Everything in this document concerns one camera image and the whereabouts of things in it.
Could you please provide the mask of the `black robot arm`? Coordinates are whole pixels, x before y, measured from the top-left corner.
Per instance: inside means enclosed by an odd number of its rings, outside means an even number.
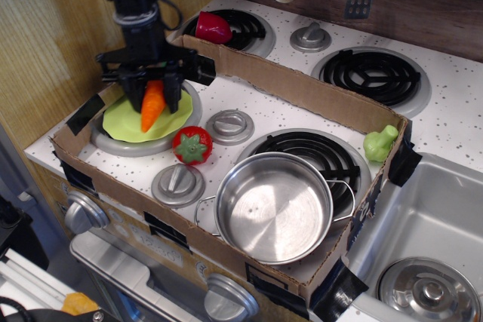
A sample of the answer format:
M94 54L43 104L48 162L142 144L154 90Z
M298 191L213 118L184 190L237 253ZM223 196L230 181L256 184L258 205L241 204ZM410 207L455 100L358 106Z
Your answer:
M110 0L114 21L125 46L97 55L105 82L116 82L134 107L141 110L148 81L160 81L169 110L177 112L184 81L209 85L216 76L214 61L197 51L169 43L158 3L165 0Z

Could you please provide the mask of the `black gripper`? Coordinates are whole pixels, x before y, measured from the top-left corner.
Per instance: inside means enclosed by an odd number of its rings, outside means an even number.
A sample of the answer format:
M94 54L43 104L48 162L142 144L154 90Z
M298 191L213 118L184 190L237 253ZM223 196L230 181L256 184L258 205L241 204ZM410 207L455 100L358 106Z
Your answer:
M125 46L96 56L103 74L109 80L115 76L160 76L164 83L165 102L174 114L179 109L184 79L209 85L216 76L214 61L194 49L167 42L165 27L159 18L120 22ZM120 78L125 96L133 109L141 113L147 79Z

